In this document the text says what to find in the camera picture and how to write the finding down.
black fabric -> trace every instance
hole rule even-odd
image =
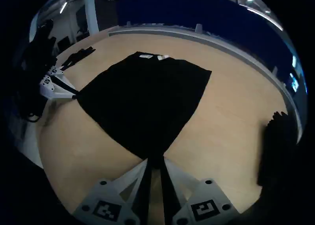
[[[77,95],[84,111],[142,159],[162,155],[193,115],[211,71],[185,60],[136,52]]]
[[[73,89],[72,87],[68,86],[66,83],[64,83],[63,81],[61,81],[57,77],[51,76],[50,78],[52,79],[52,82],[54,84],[57,84],[58,86],[62,87],[63,89],[70,91],[71,93],[73,93],[75,95],[79,93],[76,89]]]
[[[80,60],[92,54],[94,51],[95,49],[93,49],[93,47],[91,46],[87,49],[80,49],[78,52],[68,57],[68,59],[62,64],[63,67],[61,68],[61,70],[62,71],[67,70],[68,68],[70,68],[71,66],[79,62]]]
[[[41,117],[47,99],[40,95],[39,83],[57,61],[56,57],[52,56],[56,38],[48,38],[53,25],[53,21],[48,20],[37,29],[33,41],[23,54],[25,69],[19,70],[15,75],[18,79],[15,100],[19,113],[23,119],[30,122],[33,122],[29,119],[32,115],[38,116],[38,119]]]

blue partition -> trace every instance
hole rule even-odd
[[[261,16],[229,0],[117,0],[118,24],[164,23],[203,29],[257,56],[285,82],[292,54]]]

black cloth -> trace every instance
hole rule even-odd
[[[99,74],[77,99],[120,145],[142,159],[162,155],[191,118],[211,71],[136,52]]]
[[[75,65],[80,60],[84,59],[85,57],[89,56],[95,51],[93,47],[89,47],[87,49],[80,49],[78,52],[71,54],[68,59],[62,64],[62,71],[67,70],[71,66]]]

